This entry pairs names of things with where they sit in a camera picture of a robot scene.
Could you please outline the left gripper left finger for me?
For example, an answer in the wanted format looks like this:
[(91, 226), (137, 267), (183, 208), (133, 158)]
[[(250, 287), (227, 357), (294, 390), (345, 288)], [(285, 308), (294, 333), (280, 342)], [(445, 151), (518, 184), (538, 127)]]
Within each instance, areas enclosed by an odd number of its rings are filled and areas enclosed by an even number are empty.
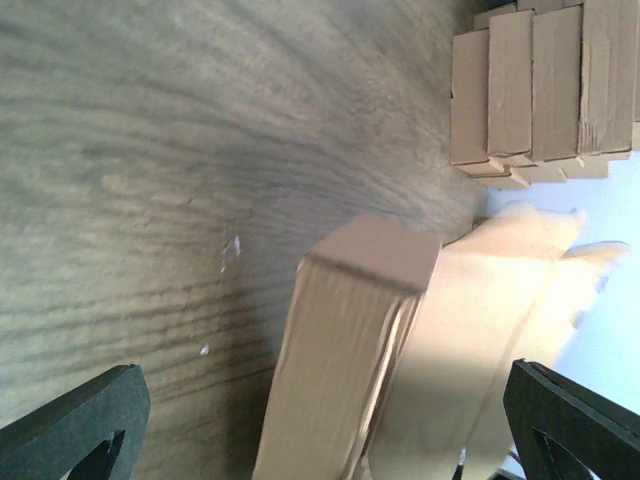
[(1, 429), (3, 479), (130, 479), (150, 415), (138, 365), (118, 365)]

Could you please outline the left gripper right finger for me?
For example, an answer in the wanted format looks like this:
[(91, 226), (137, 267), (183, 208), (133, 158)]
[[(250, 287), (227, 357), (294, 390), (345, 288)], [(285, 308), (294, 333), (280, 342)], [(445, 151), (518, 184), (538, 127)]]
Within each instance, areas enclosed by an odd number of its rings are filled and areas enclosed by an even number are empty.
[(521, 359), (503, 405), (527, 479), (639, 477), (639, 416), (594, 391)]

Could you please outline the cardboard box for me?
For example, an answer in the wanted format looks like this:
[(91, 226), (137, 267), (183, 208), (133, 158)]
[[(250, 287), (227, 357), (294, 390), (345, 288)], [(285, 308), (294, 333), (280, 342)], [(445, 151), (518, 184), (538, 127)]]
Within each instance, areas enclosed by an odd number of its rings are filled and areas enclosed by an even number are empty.
[(353, 218), (301, 260), (257, 479), (491, 478), (512, 443), (511, 364), (578, 330), (622, 242), (577, 245), (579, 213), (514, 205), (442, 244)]

